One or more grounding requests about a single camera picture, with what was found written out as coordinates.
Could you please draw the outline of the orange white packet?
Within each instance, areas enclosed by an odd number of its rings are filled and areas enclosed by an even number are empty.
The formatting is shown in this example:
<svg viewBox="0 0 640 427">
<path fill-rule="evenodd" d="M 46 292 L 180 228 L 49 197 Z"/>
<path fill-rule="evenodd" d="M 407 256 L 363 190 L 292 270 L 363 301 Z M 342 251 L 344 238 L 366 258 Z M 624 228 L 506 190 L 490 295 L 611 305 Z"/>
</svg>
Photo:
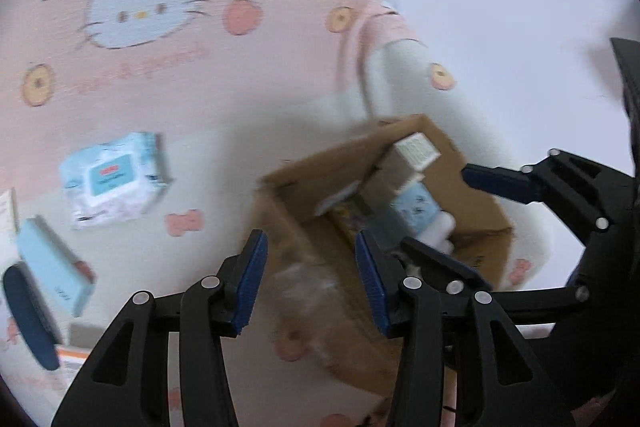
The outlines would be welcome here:
<svg viewBox="0 0 640 427">
<path fill-rule="evenodd" d="M 102 326 L 74 322 L 68 326 L 64 343 L 55 346 L 63 369 L 79 369 L 104 334 Z"/>
</svg>

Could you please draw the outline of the white green medicine box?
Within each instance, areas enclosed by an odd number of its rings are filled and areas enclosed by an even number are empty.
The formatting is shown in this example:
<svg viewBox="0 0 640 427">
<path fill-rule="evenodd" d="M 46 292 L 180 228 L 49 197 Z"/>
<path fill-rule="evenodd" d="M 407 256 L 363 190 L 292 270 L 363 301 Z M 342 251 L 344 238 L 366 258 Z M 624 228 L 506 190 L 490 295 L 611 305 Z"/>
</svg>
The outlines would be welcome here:
<svg viewBox="0 0 640 427">
<path fill-rule="evenodd" d="M 391 186 L 401 187 L 421 178 L 440 157 L 436 146 L 422 132 L 395 142 L 380 162 L 382 175 Z"/>
</svg>

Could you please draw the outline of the pink hello kitty mat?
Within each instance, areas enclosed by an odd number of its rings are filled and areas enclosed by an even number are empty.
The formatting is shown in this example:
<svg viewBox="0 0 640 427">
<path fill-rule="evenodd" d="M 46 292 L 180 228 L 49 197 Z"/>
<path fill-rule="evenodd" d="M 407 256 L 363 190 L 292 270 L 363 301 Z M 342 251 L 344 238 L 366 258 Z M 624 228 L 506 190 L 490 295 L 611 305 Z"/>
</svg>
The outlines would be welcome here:
<svg viewBox="0 0 640 427">
<path fill-rule="evenodd" d="M 21 265 L 56 336 L 74 322 L 107 329 L 137 291 L 185 291 L 258 228 L 268 174 L 424 115 L 466 162 L 515 164 L 497 121 L 454 65 L 434 57 L 401 0 L 1 0 L 1 194 L 18 224 L 41 217 L 94 274 L 72 317 Z M 168 184 L 141 217 L 77 230 L 58 168 L 78 150 L 131 132 L 157 135 Z M 513 227 L 500 289 L 519 257 L 544 255 L 538 213 L 498 202 Z M 250 324 L 224 340 L 244 426 L 359 423 L 386 397 L 346 385 L 312 353 L 277 354 L 262 285 Z M 77 369 L 43 369 L 1 315 L 1 375 L 23 410 L 50 424 Z"/>
</svg>

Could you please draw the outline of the light blue case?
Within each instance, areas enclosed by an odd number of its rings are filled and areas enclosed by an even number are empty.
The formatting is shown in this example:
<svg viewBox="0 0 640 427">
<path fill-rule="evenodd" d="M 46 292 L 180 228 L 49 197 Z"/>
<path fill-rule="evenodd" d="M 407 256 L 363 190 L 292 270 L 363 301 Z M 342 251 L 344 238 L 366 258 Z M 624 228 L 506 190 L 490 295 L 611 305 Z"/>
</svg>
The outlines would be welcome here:
<svg viewBox="0 0 640 427">
<path fill-rule="evenodd" d="M 94 291 L 94 274 L 41 217 L 25 219 L 17 249 L 32 276 L 72 317 L 81 317 Z"/>
</svg>

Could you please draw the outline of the yellow cartoon picture book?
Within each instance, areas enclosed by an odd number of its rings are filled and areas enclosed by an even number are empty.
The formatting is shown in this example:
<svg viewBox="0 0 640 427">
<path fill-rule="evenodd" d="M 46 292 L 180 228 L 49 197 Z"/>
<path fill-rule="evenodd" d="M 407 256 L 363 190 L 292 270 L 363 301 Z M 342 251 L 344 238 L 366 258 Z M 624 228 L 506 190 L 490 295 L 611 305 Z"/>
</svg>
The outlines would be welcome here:
<svg viewBox="0 0 640 427">
<path fill-rule="evenodd" d="M 343 200 L 329 210 L 329 218 L 348 239 L 365 230 L 372 217 L 370 208 L 359 197 Z"/>
</svg>

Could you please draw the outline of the white stitched booklet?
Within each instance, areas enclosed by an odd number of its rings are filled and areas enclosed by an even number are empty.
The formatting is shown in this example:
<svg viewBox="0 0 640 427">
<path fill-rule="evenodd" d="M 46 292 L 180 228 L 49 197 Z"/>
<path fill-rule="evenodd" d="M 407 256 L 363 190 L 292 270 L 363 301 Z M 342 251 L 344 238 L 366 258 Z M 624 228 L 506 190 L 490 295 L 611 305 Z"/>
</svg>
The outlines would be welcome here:
<svg viewBox="0 0 640 427">
<path fill-rule="evenodd" d="M 14 188 L 9 188 L 0 196 L 0 233 L 2 242 L 14 244 L 19 229 L 15 190 Z"/>
</svg>

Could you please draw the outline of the navy blue glasses case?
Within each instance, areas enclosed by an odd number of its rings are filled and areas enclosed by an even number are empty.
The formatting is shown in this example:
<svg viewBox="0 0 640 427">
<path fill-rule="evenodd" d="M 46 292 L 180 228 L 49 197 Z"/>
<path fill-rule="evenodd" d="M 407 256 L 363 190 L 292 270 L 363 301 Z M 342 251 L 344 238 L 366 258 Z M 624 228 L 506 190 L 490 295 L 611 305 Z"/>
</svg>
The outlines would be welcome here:
<svg viewBox="0 0 640 427">
<path fill-rule="evenodd" d="M 2 288 L 17 329 L 32 356 L 46 371 L 59 369 L 55 333 L 21 265 L 11 265 L 4 271 Z"/>
</svg>

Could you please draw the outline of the white green lower box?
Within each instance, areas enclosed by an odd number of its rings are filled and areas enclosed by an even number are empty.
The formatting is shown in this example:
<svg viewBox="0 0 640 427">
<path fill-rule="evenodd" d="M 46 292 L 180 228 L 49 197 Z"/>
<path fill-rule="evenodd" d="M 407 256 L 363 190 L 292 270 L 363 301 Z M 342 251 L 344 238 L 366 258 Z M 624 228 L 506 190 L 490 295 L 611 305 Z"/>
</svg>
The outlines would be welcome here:
<svg viewBox="0 0 640 427">
<path fill-rule="evenodd" d="M 392 180 L 389 172 L 380 169 L 363 182 L 358 194 L 372 211 L 378 211 L 390 205 L 407 188 L 421 182 L 423 178 L 422 173 L 413 172 L 408 176 L 401 176 L 399 180 Z"/>
</svg>

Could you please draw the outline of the white paper roll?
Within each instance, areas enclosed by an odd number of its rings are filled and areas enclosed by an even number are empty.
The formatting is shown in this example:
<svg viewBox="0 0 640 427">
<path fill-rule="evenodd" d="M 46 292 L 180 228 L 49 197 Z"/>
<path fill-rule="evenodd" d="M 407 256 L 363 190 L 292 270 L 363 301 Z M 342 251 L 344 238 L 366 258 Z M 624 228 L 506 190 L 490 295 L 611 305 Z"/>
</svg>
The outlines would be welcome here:
<svg viewBox="0 0 640 427">
<path fill-rule="evenodd" d="M 454 245 L 450 242 L 450 235 L 456 227 L 456 219 L 449 212 L 441 211 L 431 224 L 418 236 L 421 243 L 450 255 L 454 251 Z"/>
</svg>

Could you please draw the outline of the brown cardboard box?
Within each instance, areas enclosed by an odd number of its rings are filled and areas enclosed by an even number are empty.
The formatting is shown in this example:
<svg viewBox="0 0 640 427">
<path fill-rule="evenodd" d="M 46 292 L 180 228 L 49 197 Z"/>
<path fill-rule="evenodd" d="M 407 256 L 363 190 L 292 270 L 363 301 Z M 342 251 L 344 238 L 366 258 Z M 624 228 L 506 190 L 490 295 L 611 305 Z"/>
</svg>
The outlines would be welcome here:
<svg viewBox="0 0 640 427">
<path fill-rule="evenodd" d="M 387 397 L 394 389 L 401 352 L 382 334 L 383 297 L 370 297 L 378 281 L 365 225 L 332 216 L 330 197 L 351 192 L 374 171 L 397 141 L 420 132 L 439 151 L 425 185 L 456 220 L 454 260 L 499 288 L 514 232 L 495 199 L 461 178 L 466 159 L 449 135 L 424 115 L 384 124 L 363 138 L 324 150 L 268 174 L 259 182 L 253 218 L 268 236 L 262 297 L 276 319 L 277 354 L 295 361 L 308 353 L 342 383 Z"/>
</svg>

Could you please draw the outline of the baby wipes pack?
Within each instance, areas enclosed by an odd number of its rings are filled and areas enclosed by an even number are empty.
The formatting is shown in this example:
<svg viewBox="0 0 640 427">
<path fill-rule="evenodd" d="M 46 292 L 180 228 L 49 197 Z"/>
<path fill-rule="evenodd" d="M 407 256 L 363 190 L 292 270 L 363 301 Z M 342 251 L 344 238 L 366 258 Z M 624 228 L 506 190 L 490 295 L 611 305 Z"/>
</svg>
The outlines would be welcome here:
<svg viewBox="0 0 640 427">
<path fill-rule="evenodd" d="M 70 154 L 58 168 L 75 229 L 144 215 L 168 184 L 157 135 L 131 132 Z"/>
</svg>

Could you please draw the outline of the light blue tea box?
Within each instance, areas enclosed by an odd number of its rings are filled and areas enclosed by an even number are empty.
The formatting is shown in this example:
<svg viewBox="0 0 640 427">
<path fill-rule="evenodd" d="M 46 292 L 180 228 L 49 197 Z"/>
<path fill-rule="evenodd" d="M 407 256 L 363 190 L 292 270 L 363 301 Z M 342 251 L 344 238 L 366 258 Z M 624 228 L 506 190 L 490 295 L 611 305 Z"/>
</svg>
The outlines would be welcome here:
<svg viewBox="0 0 640 427">
<path fill-rule="evenodd" d="M 421 182 L 408 186 L 390 207 L 411 236 L 423 232 L 440 213 L 440 206 Z"/>
</svg>

